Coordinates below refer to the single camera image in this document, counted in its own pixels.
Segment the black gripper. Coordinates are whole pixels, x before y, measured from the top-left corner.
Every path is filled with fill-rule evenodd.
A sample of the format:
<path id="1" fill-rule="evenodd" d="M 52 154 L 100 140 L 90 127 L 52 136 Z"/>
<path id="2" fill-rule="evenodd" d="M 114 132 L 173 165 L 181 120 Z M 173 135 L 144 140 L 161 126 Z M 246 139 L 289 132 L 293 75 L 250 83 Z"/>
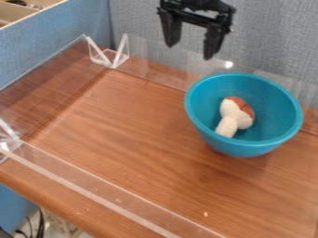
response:
<path id="1" fill-rule="evenodd" d="M 165 41 L 175 46 L 182 37 L 183 23 L 206 28 L 203 39 L 203 59 L 211 60 L 221 51 L 225 35 L 231 32 L 237 9 L 223 0 L 159 0 Z"/>

